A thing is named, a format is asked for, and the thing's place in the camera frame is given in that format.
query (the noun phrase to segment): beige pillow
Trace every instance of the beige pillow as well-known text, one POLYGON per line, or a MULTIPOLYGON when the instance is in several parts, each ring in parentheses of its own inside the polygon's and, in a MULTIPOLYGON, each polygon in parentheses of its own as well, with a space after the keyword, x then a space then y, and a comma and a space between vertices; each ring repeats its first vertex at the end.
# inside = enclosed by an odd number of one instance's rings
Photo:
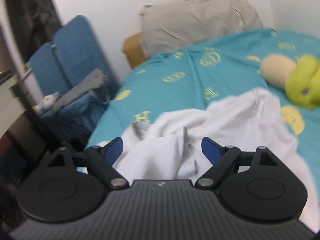
POLYGON ((180 0, 142 10, 140 42, 147 57, 195 42, 262 27, 247 0, 180 0))

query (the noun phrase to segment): teal bedsheet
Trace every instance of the teal bedsheet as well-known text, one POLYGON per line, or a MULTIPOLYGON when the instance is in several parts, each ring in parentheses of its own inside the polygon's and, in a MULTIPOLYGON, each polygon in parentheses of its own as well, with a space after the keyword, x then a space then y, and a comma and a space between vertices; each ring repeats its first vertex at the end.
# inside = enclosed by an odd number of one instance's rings
MULTIPOLYGON (((132 121, 152 123, 162 112, 206 109, 211 101, 228 95, 255 87, 268 89, 259 68, 260 60, 270 53, 294 60, 305 53, 320 57, 320 40, 292 31, 259 29, 201 42, 169 55, 159 53, 131 71, 88 146, 121 136, 132 121)), ((293 105, 301 113, 305 129, 298 135, 298 152, 320 188, 320 108, 304 109, 288 101, 283 91, 269 89, 282 106, 293 105)))

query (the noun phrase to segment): gray cloth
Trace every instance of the gray cloth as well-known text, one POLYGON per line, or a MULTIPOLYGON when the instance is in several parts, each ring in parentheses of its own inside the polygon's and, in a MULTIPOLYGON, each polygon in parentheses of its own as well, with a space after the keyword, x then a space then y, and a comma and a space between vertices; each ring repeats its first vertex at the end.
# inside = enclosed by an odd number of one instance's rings
POLYGON ((140 43, 147 57, 221 35, 261 28, 247 0, 180 0, 143 9, 140 43))
POLYGON ((90 93, 93 98, 96 100, 98 96, 96 95, 96 89, 103 88, 105 91, 105 99, 102 104, 106 104, 110 101, 110 96, 108 93, 107 86, 110 83, 110 79, 107 75, 105 75, 102 70, 96 68, 92 70, 83 80, 81 83, 73 87, 68 93, 66 93, 63 97, 61 97, 58 101, 56 101, 52 107, 51 111, 53 114, 60 111, 63 107, 69 105, 70 103, 74 102, 81 96, 86 93, 90 93))

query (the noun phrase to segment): blue chair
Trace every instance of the blue chair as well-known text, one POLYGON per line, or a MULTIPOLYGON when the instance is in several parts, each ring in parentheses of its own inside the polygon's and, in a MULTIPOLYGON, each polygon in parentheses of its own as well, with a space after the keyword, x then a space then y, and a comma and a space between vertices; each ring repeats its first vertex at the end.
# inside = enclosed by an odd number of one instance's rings
POLYGON ((104 101, 113 99, 119 88, 83 16, 75 17, 58 30, 53 43, 44 44, 31 57, 30 65, 44 95, 68 93, 96 68, 110 79, 107 91, 104 87, 96 93, 101 100, 87 93, 58 113, 47 111, 40 117, 60 141, 91 133, 107 109, 104 101))

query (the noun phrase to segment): ribbed black surface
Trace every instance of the ribbed black surface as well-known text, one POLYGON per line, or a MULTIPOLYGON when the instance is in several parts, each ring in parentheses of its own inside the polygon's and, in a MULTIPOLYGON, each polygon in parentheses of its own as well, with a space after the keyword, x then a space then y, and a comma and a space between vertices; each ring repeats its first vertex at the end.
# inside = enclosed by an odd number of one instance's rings
POLYGON ((136 181, 113 191, 91 215, 66 224, 27 221, 11 235, 23 240, 308 240, 313 233, 297 220, 259 225, 240 220, 215 194, 189 181, 136 181))

